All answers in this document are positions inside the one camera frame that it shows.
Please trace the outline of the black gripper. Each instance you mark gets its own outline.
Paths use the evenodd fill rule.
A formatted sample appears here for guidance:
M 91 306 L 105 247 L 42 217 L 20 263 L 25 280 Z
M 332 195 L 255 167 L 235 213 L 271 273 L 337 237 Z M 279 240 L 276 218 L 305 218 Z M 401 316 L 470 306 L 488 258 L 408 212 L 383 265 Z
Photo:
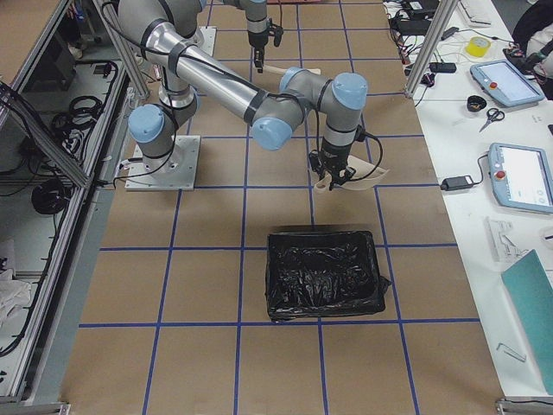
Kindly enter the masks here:
M 319 176 L 315 187 L 320 190 L 333 190 L 353 179 L 356 169 L 348 166 L 347 157 L 349 149 L 311 150 L 309 153 L 309 164 L 313 172 Z
M 258 73 L 264 71 L 264 46 L 253 48 L 254 66 Z

